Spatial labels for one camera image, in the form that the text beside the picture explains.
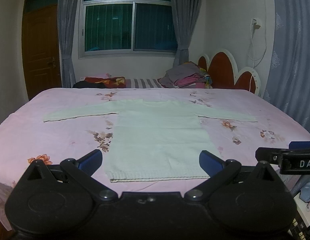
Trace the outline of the white knit sweater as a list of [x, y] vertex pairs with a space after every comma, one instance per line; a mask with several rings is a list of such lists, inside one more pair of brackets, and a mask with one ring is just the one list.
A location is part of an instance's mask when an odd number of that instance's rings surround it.
[[204, 179], [199, 155], [220, 157], [199, 118], [256, 122], [242, 113], [182, 101], [116, 100], [64, 109], [44, 122], [115, 114], [117, 122], [103, 169], [113, 183]]

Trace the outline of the stack of folded clothes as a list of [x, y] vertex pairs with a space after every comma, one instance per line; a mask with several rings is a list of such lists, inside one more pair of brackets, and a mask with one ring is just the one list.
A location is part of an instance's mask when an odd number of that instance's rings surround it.
[[212, 88], [210, 75], [193, 62], [172, 67], [158, 79], [158, 82], [164, 88]]

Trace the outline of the pink floral bed sheet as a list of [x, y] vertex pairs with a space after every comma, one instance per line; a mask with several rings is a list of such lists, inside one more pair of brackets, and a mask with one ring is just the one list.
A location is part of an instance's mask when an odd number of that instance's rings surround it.
[[287, 114], [246, 90], [238, 89], [66, 89], [41, 92], [0, 124], [0, 222], [11, 226], [4, 206], [31, 162], [59, 164], [100, 149], [112, 150], [117, 116], [89, 116], [45, 122], [46, 114], [62, 109], [118, 100], [180, 101], [255, 117], [255, 122], [201, 117], [201, 127], [222, 159], [255, 165], [259, 147], [287, 148], [293, 141], [310, 141], [310, 133]]

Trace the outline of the black garment on bed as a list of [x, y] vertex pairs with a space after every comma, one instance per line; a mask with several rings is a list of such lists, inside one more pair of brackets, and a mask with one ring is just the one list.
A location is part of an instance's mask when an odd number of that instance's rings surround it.
[[87, 81], [79, 81], [73, 85], [73, 88], [95, 88], [96, 85], [94, 83], [90, 83]]

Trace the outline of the striped pillow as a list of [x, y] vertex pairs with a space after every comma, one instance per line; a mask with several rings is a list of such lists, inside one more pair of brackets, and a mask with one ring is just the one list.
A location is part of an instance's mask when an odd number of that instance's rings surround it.
[[156, 79], [126, 79], [126, 88], [162, 88]]

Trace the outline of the red white scalloped headboard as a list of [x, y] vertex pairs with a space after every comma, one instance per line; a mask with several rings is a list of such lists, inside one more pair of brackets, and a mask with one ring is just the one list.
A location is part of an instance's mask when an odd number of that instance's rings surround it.
[[210, 87], [215, 89], [241, 89], [260, 94], [261, 81], [252, 67], [239, 69], [235, 58], [226, 49], [217, 50], [212, 57], [202, 54], [197, 65], [209, 76]]

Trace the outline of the brown wooden door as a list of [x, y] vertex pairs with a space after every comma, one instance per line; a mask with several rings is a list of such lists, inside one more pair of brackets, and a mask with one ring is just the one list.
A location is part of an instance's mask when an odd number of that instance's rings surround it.
[[28, 99], [62, 86], [57, 0], [24, 1], [22, 59]]

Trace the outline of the right grey curtain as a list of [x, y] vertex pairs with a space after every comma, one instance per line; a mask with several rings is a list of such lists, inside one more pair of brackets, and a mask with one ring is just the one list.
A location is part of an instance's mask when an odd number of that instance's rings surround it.
[[189, 60], [189, 46], [202, 0], [171, 0], [172, 19], [177, 41], [174, 66]]

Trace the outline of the grey curtain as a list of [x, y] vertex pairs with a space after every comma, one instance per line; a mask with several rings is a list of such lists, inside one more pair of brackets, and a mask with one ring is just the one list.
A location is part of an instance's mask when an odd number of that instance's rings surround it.
[[202, 0], [171, 0], [172, 19], [177, 41], [174, 66], [189, 60], [189, 46]]
[[57, 27], [61, 51], [62, 87], [71, 88], [75, 83], [75, 72], [72, 61], [75, 16], [78, 0], [58, 0]]

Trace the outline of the left grey curtain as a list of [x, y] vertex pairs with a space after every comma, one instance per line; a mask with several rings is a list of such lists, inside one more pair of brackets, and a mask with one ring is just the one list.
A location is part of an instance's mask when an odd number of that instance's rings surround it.
[[58, 0], [57, 27], [61, 51], [62, 87], [71, 88], [75, 83], [75, 72], [72, 61], [75, 16], [78, 0]]

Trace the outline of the blue patterned wall curtain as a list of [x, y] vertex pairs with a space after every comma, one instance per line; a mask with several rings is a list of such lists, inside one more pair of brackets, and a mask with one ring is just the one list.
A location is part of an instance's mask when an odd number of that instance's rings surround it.
[[310, 133], [310, 0], [274, 0], [275, 32], [263, 98]]

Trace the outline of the wall socket with plug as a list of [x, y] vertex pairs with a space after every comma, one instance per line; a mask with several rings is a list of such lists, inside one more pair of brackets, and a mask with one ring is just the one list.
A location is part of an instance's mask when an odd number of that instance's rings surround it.
[[252, 26], [253, 30], [260, 29], [262, 26], [261, 20], [259, 18], [255, 18], [255, 17], [252, 18], [251, 26]]

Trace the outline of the window with white frame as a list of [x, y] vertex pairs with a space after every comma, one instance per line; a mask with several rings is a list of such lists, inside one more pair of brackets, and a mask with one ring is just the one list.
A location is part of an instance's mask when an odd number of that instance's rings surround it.
[[176, 50], [171, 0], [81, 0], [80, 57]]

